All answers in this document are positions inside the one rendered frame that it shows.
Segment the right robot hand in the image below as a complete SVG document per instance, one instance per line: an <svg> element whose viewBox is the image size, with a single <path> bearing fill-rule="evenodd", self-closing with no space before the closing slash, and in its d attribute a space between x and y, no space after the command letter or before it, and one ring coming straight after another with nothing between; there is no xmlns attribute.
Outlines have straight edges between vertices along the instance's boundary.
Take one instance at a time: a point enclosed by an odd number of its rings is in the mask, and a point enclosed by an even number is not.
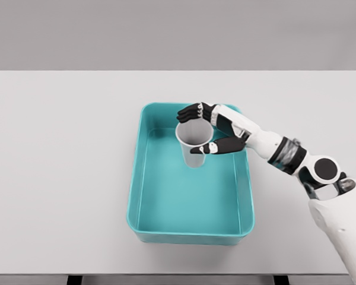
<svg viewBox="0 0 356 285"><path fill-rule="evenodd" d="M192 154L227 154L242 151L255 127L254 123L241 113L223 104L199 102L177 113L177 120L181 124L194 119L206 120L226 137L194 147L190 150Z"/></svg>

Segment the white paper cup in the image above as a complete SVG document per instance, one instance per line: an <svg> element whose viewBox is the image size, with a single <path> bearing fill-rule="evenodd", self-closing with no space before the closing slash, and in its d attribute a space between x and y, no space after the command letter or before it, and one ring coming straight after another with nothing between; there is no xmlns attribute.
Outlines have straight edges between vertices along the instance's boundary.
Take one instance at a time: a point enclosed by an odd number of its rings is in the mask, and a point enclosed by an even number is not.
<svg viewBox="0 0 356 285"><path fill-rule="evenodd" d="M201 167L204 164L205 155L191 154L190 150L212 140L214 134L212 125L204 119L193 119L178 123L175 134L180 143L185 164L191 168Z"/></svg>

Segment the teal plastic basket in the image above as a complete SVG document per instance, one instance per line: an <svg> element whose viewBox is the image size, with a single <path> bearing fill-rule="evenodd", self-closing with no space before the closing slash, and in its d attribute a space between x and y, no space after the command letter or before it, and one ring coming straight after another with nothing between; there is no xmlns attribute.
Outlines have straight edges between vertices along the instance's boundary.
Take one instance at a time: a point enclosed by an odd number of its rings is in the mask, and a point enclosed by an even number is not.
<svg viewBox="0 0 356 285"><path fill-rule="evenodd" d="M127 222L148 243L236 245L255 226L246 151L184 163L175 135L184 103L150 103L141 110Z"/></svg>

